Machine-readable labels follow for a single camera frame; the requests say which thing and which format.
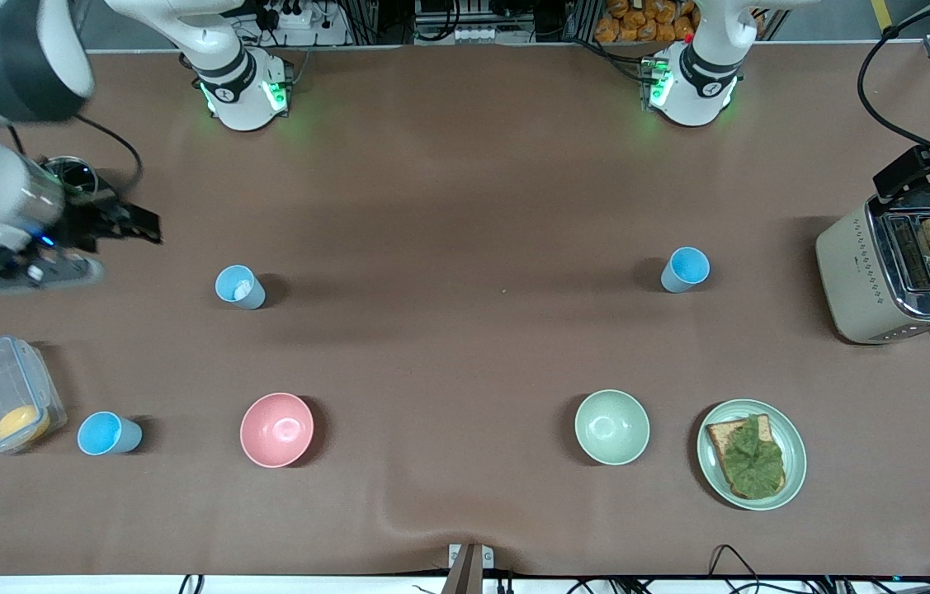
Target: green leaf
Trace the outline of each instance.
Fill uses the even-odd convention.
[[[784,452],[776,442],[758,439],[758,417],[733,432],[725,451],[725,477],[737,493],[748,499],[777,495],[784,478]]]

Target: plate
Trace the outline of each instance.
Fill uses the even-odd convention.
[[[744,497],[732,493],[732,489],[729,488],[729,481],[726,480],[725,473],[722,473],[721,465],[718,463],[714,442],[710,440],[710,435],[706,432],[707,425],[735,421],[737,418],[746,418],[751,414],[769,415],[773,440],[781,447],[781,450],[784,450],[784,474],[786,477],[784,488],[779,490],[777,495],[765,497],[765,499],[744,499]],[[718,492],[718,495],[725,498],[725,501],[736,505],[736,507],[742,507],[744,510],[756,512],[776,510],[794,499],[801,490],[801,484],[805,482],[805,445],[801,443],[798,429],[795,428],[784,413],[767,405],[767,403],[752,401],[752,399],[748,398],[719,403],[718,406],[714,407],[714,410],[710,411],[710,414],[706,415],[706,418],[703,418],[703,422],[699,426],[699,439],[696,442],[699,469],[703,471],[706,482],[709,482],[714,490]]]

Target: bowl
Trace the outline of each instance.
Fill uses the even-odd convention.
[[[710,442],[710,433],[706,432],[707,425],[715,422],[735,421],[737,418],[747,418],[752,414],[769,415],[769,426],[773,432],[773,440],[784,452],[784,488],[777,495],[765,499],[745,499],[732,492],[729,480],[725,478],[718,462],[714,443]],[[767,403],[755,401],[750,398],[739,398],[734,401],[719,403],[718,406],[706,414],[706,418],[699,425],[699,437],[696,443],[696,455],[699,459],[699,469],[710,487],[721,495],[725,501],[742,507],[744,510],[755,512],[769,512],[778,507],[784,507],[794,499],[805,482],[805,445],[801,442],[801,435],[790,418]]]
[[[589,458],[618,466],[637,460],[649,444],[649,414],[637,398],[619,390],[586,396],[574,414],[574,436]]]
[[[241,447],[264,469],[296,462],[314,437],[314,415],[292,394],[268,394],[249,407],[241,421]]]

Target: pink bowl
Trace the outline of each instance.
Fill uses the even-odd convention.
[[[314,437],[314,417],[299,396],[268,394],[258,399],[241,421],[241,447],[264,469],[295,462]]]

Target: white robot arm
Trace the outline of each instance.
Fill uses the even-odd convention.
[[[677,41],[656,54],[668,61],[649,105],[681,125],[710,124],[729,105],[736,72],[758,36],[752,8],[797,8],[819,0],[696,0],[702,20],[691,44]]]
[[[111,10],[153,27],[189,60],[213,116],[232,130],[256,130],[288,112],[286,64],[248,48],[220,12],[243,0],[106,0]]]
[[[0,0],[0,125],[67,120],[92,91],[90,64],[65,0]],[[77,180],[65,181],[0,145],[0,290],[51,285],[47,271],[64,271],[66,283],[95,281],[97,261],[68,258],[64,249],[94,252],[101,237],[159,242],[155,214],[122,203],[85,165],[69,176]],[[58,248],[58,255],[42,248]]]

